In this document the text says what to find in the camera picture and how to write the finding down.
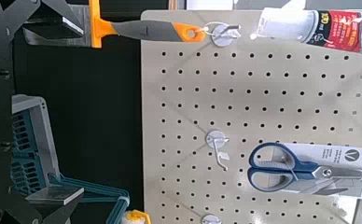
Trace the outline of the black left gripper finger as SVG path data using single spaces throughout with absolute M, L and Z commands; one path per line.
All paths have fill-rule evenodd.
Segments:
M 40 6 L 23 25 L 46 39 L 79 38 L 84 29 L 65 0 L 39 0 Z
M 26 197 L 41 218 L 33 224 L 71 224 L 71 215 L 84 195 L 83 188 L 51 186 Z

